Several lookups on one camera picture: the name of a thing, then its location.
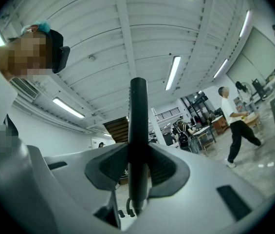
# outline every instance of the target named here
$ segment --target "black cap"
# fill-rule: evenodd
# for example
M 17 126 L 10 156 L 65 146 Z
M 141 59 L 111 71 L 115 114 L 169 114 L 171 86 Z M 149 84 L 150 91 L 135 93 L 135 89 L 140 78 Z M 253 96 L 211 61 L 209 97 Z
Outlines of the black cap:
M 54 74 L 57 74 L 66 67 L 70 48 L 68 46 L 63 46 L 64 38 L 59 32 L 51 29 L 48 35 L 51 37 L 53 45 L 52 51 L 54 63 L 52 71 Z

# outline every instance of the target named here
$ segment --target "machine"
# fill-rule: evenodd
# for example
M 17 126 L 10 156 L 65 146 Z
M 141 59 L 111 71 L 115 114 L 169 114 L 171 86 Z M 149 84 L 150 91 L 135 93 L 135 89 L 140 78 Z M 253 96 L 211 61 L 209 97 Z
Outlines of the machine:
M 130 84 L 128 143 L 43 157 L 0 128 L 0 203 L 30 233 L 119 234 L 115 185 L 129 170 L 128 234 L 242 233 L 270 207 L 219 162 L 148 144 L 147 82 Z M 152 188 L 147 194 L 147 173 Z

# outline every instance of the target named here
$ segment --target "air conditioner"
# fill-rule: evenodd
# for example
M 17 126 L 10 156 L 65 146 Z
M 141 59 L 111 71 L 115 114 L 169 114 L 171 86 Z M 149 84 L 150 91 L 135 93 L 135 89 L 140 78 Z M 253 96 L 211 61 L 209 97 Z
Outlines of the air conditioner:
M 16 88 L 18 95 L 30 103 L 32 103 L 39 94 L 39 91 L 25 79 L 13 78 L 10 83 Z

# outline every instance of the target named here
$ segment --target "white ceiling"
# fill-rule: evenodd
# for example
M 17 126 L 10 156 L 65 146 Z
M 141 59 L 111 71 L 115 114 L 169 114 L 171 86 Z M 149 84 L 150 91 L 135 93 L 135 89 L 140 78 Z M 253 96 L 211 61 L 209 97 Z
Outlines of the white ceiling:
M 3 35 L 17 28 L 15 21 L 25 26 L 47 20 L 63 35 L 64 46 L 71 48 L 63 71 L 35 78 L 43 93 L 33 104 L 82 128 L 101 130 L 101 123 L 128 115 L 128 89 L 134 77 L 147 80 L 151 107 L 210 86 L 235 49 L 251 8 L 250 0 L 11 0 L 10 4 Z M 182 59 L 172 88 L 165 91 L 175 55 Z M 70 115 L 52 102 L 54 97 L 86 117 Z

